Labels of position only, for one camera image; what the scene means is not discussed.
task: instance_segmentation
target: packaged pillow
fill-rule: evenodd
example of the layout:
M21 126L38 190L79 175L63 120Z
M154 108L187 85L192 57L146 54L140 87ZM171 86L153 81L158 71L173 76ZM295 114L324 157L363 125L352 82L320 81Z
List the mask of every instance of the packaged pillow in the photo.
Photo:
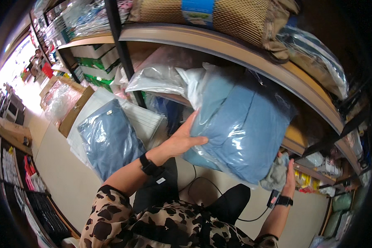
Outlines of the packaged pillow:
M276 34L290 14L298 12L294 0L135 0L129 21L213 29L264 48L286 62L288 50Z
M96 110L77 130L92 169L103 181L146 152L117 99Z

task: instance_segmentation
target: camouflage shirt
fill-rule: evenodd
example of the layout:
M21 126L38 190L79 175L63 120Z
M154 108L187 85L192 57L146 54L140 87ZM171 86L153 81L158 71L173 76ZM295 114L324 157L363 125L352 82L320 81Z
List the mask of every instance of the camouflage shirt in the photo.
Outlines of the camouflage shirt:
M104 185L94 199L79 247L277 248L277 241L272 235L253 241L203 207L180 200L149 207L136 216L123 193Z

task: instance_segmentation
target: white tag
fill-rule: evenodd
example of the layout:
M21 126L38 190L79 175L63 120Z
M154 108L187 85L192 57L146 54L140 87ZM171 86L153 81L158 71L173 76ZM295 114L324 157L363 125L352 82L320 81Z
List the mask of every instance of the white tag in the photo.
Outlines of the white tag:
M164 177L161 177L159 180L156 181L157 184L160 184L165 181Z

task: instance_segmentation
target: black wristwatch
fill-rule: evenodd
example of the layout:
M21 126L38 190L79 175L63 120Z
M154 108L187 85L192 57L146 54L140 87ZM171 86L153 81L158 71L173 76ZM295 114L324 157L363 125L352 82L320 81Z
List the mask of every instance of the black wristwatch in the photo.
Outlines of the black wristwatch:
M148 160L146 153L142 154L139 159L142 164L142 171L148 176L158 177L164 171L161 166L156 166L151 160Z
M276 202L276 205L284 205L287 206L291 205L293 206L293 200L289 198L288 196L279 196Z

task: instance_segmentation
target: white box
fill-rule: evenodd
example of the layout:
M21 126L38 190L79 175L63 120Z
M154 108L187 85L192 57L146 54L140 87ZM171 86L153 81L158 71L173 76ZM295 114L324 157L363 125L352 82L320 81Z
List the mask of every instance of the white box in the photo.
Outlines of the white box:
M70 50L74 57L89 57L93 59L100 58L105 52L109 51L114 44L95 44L71 47Z

